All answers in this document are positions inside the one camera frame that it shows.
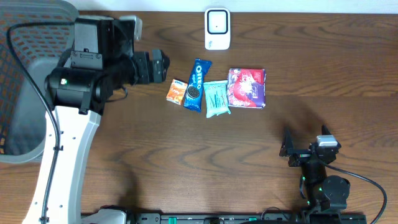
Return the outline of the orange tissue pack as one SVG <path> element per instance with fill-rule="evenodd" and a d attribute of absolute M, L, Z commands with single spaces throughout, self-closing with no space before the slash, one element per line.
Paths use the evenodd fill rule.
<path fill-rule="evenodd" d="M 187 83 L 173 79 L 167 93 L 166 100 L 177 105 L 181 105 L 187 90 L 187 86 Z"/>

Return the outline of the blue Oreo cookie pack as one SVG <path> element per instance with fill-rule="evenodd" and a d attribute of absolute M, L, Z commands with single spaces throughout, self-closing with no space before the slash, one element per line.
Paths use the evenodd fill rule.
<path fill-rule="evenodd" d="M 209 60 L 195 59 L 188 86 L 185 94 L 183 106 L 186 109 L 201 112 L 201 100 L 203 96 L 204 77 L 212 66 Z"/>

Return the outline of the red purple pad pack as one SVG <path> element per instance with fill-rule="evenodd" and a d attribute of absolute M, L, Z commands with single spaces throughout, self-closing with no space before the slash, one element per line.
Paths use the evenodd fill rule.
<path fill-rule="evenodd" d="M 230 68 L 227 96 L 229 106 L 263 109 L 266 105 L 266 71 L 253 68 Z"/>

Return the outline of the mint green wipes pack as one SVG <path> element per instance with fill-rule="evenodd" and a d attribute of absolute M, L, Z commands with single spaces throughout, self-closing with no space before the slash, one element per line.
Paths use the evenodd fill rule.
<path fill-rule="evenodd" d="M 231 114 L 227 96 L 227 84 L 227 80 L 204 83 L 207 118 L 225 113 Z"/>

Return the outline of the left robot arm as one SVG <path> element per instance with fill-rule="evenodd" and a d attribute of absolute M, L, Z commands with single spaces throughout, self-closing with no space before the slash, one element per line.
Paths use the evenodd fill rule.
<path fill-rule="evenodd" d="M 82 223 L 81 191 L 91 143 L 115 90 L 165 81 L 163 51 L 136 52 L 136 16 L 79 17 L 69 58 L 44 81 L 46 134 L 39 178 L 25 223 Z"/>

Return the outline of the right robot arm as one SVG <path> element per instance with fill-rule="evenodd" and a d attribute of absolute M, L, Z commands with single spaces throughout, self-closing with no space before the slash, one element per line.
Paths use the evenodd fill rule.
<path fill-rule="evenodd" d="M 296 149 L 289 129 L 284 129 L 279 156 L 288 157 L 290 167 L 301 168 L 299 189 L 308 203 L 297 217 L 300 223 L 343 223 L 341 211 L 347 208 L 350 182 L 326 173 L 326 166 L 336 159 L 340 148 L 341 144 L 325 125 L 321 135 L 306 149 Z"/>

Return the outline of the white barcode scanner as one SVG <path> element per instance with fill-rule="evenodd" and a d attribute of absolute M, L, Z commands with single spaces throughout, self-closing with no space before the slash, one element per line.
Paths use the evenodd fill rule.
<path fill-rule="evenodd" d="M 231 16 L 226 8 L 205 11 L 205 48 L 227 50 L 231 43 Z"/>

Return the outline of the grey plastic mesh basket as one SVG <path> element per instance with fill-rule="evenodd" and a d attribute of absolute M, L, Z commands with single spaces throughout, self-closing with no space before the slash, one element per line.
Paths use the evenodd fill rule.
<path fill-rule="evenodd" d="M 40 90 L 62 53 L 72 47 L 71 26 L 22 27 L 11 32 L 17 62 L 7 46 L 14 24 L 69 22 L 78 10 L 66 1 L 1 1 L 1 162 L 39 161 L 45 145 L 45 108 L 25 80 L 27 70 Z"/>

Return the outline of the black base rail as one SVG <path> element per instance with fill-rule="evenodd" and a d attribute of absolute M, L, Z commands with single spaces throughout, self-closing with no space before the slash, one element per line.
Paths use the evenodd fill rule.
<path fill-rule="evenodd" d="M 120 210 L 101 210 L 82 216 L 83 224 L 240 224 L 240 223 L 298 223 L 296 218 L 280 213 L 259 215 L 160 215 L 158 213 L 125 214 Z"/>

